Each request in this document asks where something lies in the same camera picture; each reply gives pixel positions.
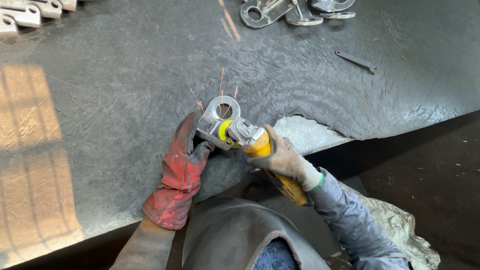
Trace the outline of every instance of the sleeve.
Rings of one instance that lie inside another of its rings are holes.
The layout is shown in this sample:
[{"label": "sleeve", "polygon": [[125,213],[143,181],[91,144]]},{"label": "sleeve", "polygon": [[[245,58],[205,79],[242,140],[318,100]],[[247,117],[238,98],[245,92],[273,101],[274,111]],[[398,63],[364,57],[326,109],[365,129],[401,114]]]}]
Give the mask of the sleeve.
[{"label": "sleeve", "polygon": [[382,232],[368,208],[355,194],[344,192],[327,170],[321,185],[308,193],[317,213],[325,218],[334,236],[350,256],[353,270],[405,269],[408,261]]},{"label": "sleeve", "polygon": [[174,236],[145,216],[110,270],[165,269]]}]

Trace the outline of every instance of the sparks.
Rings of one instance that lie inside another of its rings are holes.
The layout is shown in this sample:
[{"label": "sparks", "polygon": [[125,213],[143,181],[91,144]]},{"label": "sparks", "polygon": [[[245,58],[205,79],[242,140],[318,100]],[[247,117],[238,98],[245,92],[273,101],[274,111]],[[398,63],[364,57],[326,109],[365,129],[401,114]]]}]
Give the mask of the sparks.
[{"label": "sparks", "polygon": [[222,68],[222,78],[220,79],[220,95],[222,96],[222,104],[223,104],[223,90],[222,90],[222,82],[223,82],[223,71],[225,70],[225,68]]},{"label": "sparks", "polygon": [[225,113],[222,115],[222,119],[223,119],[223,117],[225,116],[225,114],[227,114],[227,111],[230,109],[230,106],[231,106],[231,105],[232,105],[232,103],[230,102],[230,104],[228,105],[227,110],[226,110]]},{"label": "sparks", "polygon": [[202,105],[202,102],[201,102],[201,101],[195,101],[195,102],[197,102],[197,104],[200,105],[200,109],[202,109],[202,112],[204,113],[203,116],[205,116],[205,110],[204,110],[204,107],[203,107],[203,105]]},{"label": "sparks", "polygon": [[193,96],[195,97],[195,99],[197,99],[197,96],[195,95],[195,93],[193,92],[192,88],[190,87],[190,84],[187,84],[188,85],[188,88],[190,88],[190,91],[192,92]]}]

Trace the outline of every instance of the stack of metal brackets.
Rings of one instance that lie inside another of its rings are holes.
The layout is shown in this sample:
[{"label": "stack of metal brackets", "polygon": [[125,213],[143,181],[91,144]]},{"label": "stack of metal brackets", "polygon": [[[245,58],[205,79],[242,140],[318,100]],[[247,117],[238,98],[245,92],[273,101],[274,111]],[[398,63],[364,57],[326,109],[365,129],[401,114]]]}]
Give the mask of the stack of metal brackets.
[{"label": "stack of metal brackets", "polygon": [[63,10],[76,11],[77,0],[0,0],[0,37],[18,36],[18,25],[40,28],[41,17],[60,19]]},{"label": "stack of metal brackets", "polygon": [[[325,19],[348,19],[355,12],[339,12],[349,8],[355,0],[312,0],[312,6],[319,9],[320,17],[313,16],[307,0],[245,0],[240,10],[242,21],[250,28],[260,29],[271,25],[285,15],[292,25],[319,25]],[[257,13],[259,19],[252,19],[249,12]]]}]

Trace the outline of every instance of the yellow flap disc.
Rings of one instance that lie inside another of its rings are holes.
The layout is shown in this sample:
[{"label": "yellow flap disc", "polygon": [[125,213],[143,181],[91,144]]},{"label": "yellow flap disc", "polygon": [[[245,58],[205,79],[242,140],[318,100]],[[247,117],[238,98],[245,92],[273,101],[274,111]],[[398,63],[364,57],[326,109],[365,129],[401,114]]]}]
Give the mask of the yellow flap disc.
[{"label": "yellow flap disc", "polygon": [[[227,139],[227,128],[232,121],[233,121],[232,119],[227,119],[222,121],[220,125],[218,125],[217,136],[220,140],[225,141]],[[237,149],[238,147],[239,147],[238,142],[235,142],[235,144],[232,146],[233,149]]]}]

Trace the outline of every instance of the bracket hole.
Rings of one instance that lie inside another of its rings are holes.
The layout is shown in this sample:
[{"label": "bracket hole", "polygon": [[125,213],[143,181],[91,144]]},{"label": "bracket hole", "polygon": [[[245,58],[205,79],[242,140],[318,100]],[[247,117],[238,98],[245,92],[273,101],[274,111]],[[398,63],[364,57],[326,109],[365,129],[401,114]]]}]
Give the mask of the bracket hole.
[{"label": "bracket hole", "polygon": [[260,13],[260,10],[258,10],[257,8],[251,8],[248,10],[248,17],[252,21],[258,22],[262,18],[262,14]]},{"label": "bracket hole", "polygon": [[229,104],[223,103],[216,107],[216,114],[221,119],[228,119],[232,116],[233,110]]}]

